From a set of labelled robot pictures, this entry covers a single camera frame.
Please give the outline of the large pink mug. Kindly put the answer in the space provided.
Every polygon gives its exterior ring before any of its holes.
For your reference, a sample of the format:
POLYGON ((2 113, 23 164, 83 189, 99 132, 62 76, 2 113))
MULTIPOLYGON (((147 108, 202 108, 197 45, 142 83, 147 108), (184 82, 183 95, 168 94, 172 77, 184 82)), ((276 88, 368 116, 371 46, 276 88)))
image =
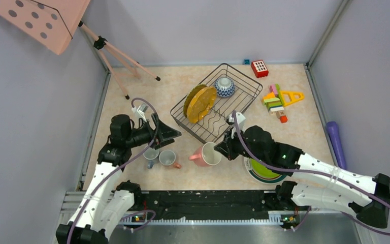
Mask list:
POLYGON ((215 166, 222 160, 222 154, 215 150, 216 145, 214 142, 207 142, 188 159, 199 167, 215 166))

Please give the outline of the lime green plate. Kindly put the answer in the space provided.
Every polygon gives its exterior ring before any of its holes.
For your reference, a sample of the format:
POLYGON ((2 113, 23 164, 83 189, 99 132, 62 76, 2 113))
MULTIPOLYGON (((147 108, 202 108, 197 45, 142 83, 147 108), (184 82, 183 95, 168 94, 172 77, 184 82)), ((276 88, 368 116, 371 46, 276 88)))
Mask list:
POLYGON ((262 179, 274 180, 274 179, 278 179, 279 177, 281 177, 280 174, 274 173, 273 171, 271 171, 270 169, 268 169, 267 167, 260 164, 258 161, 254 160, 254 159, 250 159, 249 163, 250 163, 250 166, 251 166, 253 173, 262 179))

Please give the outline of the white plate teal rim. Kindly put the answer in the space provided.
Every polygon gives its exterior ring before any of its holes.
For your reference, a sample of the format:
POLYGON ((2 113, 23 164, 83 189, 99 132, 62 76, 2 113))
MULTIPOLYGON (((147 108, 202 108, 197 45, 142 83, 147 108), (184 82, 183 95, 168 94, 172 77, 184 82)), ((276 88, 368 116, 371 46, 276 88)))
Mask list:
POLYGON ((249 175, 252 176, 255 180, 257 180, 261 183, 264 183, 264 184, 277 184, 277 183, 280 183, 286 179, 286 175, 282 175, 282 174, 281 174, 281 177, 279 177, 278 179, 274 179, 274 180, 266 180, 266 179, 260 178, 259 176, 255 175, 253 173, 251 166, 250 166, 250 163, 249 163, 250 159, 251 158, 243 158, 243 164, 244 164, 247 172, 249 173, 249 175))

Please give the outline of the yellow polka dot plate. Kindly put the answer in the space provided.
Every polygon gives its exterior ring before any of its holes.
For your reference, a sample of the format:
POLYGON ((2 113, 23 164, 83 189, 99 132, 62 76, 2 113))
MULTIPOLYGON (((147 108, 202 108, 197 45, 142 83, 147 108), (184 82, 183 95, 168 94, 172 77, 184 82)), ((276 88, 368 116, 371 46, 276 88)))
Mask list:
POLYGON ((215 87, 207 86, 198 91, 191 100, 186 117, 190 123, 197 123, 202 120, 209 111, 217 98, 217 90, 215 87))

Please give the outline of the red patterned bowl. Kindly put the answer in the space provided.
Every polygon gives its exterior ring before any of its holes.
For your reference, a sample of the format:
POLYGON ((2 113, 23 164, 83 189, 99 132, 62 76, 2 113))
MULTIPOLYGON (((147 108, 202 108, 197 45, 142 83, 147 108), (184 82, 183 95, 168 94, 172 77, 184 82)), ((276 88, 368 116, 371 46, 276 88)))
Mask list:
POLYGON ((235 93, 235 84, 233 80, 227 77, 218 78, 214 82, 214 87, 216 88, 217 95, 221 98, 230 97, 235 93))

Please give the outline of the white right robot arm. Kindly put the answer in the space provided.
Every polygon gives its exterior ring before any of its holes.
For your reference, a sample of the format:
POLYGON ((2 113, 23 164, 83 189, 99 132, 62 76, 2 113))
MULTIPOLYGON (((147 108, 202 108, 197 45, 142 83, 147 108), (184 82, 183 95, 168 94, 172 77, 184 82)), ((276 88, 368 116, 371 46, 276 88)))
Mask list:
POLYGON ((229 160, 238 156, 254 159, 275 173, 320 185, 284 181, 276 188, 277 202, 283 209, 322 207, 343 212, 370 227, 388 226, 390 177, 385 174, 359 175, 327 164, 300 148, 276 142, 259 126, 244 132, 229 130, 214 149, 229 160))

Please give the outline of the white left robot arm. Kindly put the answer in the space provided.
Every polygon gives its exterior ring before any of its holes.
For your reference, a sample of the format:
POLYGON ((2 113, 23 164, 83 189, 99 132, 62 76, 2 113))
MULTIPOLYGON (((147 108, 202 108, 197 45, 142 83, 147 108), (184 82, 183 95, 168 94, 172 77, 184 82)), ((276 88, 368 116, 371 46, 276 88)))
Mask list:
POLYGON ((143 197, 138 184, 126 182, 113 189, 124 167, 135 160, 132 149, 142 145, 159 149, 181 136, 181 132, 164 124, 157 113, 151 118, 154 128, 149 120, 142 120, 135 127, 126 114, 111 118, 110 135, 99 152, 88 190, 70 220, 57 227, 58 243, 108 243, 123 215, 129 209, 140 208, 143 197))

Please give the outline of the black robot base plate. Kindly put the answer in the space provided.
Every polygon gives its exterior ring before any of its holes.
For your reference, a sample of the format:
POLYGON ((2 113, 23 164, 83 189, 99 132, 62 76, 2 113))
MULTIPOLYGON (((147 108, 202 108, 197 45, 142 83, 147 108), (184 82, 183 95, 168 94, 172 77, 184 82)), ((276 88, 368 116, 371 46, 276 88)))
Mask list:
POLYGON ((307 210, 285 206, 274 191, 142 191, 135 196, 130 212, 155 211, 155 220, 266 220, 271 211, 307 210))

